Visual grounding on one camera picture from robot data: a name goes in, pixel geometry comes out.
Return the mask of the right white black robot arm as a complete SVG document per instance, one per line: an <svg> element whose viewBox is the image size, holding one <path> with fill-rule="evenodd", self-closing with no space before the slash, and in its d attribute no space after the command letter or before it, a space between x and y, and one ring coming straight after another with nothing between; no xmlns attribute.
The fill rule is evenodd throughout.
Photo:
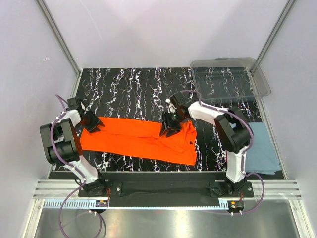
<svg viewBox="0 0 317 238"><path fill-rule="evenodd" d="M246 183L246 154L252 147L254 133L238 107L221 108L202 99L186 99L176 93L165 101L160 136L171 137L181 131L181 123L198 119L212 124L226 151L227 170L223 182L209 185L214 197L240 196Z"/></svg>

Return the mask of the orange t shirt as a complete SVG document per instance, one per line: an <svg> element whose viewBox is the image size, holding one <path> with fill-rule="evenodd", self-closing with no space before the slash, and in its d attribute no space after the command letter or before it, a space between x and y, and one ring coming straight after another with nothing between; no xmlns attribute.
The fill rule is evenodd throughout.
<svg viewBox="0 0 317 238"><path fill-rule="evenodd" d="M89 133L83 130L83 150L108 152L143 159L193 166L197 152L196 129L191 121L181 124L181 131L171 137L160 137L159 122L100 117L104 127Z"/></svg>

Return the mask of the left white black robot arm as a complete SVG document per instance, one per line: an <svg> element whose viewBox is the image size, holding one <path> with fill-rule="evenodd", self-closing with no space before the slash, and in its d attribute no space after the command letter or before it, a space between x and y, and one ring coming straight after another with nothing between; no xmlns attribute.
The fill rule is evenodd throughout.
<svg viewBox="0 0 317 238"><path fill-rule="evenodd" d="M82 125L89 134L98 132L105 125L84 101L74 97L67 100L60 116L53 122L40 126L45 157L50 164L62 166L76 176L80 190L89 195L109 194L109 187L101 173L84 157L76 126Z"/></svg>

